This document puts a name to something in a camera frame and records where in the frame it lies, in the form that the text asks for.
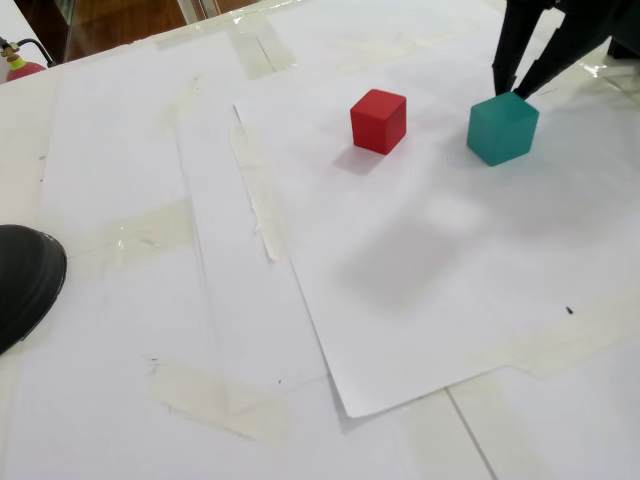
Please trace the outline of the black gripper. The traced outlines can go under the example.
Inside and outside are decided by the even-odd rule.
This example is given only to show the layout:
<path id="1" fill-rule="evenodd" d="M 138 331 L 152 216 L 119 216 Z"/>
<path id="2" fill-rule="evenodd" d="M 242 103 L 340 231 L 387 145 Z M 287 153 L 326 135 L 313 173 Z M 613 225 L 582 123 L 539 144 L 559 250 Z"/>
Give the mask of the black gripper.
<path id="1" fill-rule="evenodd" d="M 506 11 L 492 64 L 496 95 L 509 92 L 516 80 L 535 27 L 545 10 L 556 9 L 565 17 L 541 56 L 534 61 L 514 93 L 529 98 L 610 36 L 611 24 L 625 14 L 624 1 L 612 0 L 515 0 Z"/>

